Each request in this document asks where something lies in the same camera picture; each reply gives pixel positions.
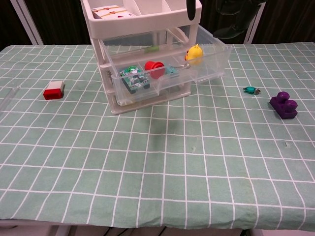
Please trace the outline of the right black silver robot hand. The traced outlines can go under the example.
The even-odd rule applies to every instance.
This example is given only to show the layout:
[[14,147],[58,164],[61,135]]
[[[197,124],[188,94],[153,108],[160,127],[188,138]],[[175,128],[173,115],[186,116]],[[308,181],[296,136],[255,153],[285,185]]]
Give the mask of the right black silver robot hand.
[[236,18],[234,22],[225,28],[217,29],[213,37],[218,39],[232,39],[245,32],[261,6],[266,3],[264,0],[215,0],[210,4],[213,9],[221,15]]

